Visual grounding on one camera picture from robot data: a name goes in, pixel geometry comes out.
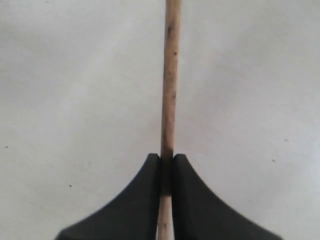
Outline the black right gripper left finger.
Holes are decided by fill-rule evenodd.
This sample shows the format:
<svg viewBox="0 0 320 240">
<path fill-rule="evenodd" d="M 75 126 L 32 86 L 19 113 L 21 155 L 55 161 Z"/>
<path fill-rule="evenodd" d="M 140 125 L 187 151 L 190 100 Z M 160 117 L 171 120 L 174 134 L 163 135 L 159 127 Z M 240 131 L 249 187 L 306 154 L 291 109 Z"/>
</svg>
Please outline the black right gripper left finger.
<svg viewBox="0 0 320 240">
<path fill-rule="evenodd" d="M 58 240 L 154 240 L 162 164 L 150 153 L 137 175 L 112 201 L 60 231 Z"/>
</svg>

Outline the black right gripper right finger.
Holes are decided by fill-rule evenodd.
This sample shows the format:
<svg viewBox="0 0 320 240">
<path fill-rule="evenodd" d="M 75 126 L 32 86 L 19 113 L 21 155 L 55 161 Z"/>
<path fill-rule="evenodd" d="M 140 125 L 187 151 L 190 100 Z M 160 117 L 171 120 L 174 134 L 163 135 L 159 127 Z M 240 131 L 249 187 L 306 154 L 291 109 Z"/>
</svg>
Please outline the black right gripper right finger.
<svg viewBox="0 0 320 240">
<path fill-rule="evenodd" d="M 184 154 L 171 167 L 172 217 L 176 240 L 279 240 L 215 195 Z"/>
</svg>

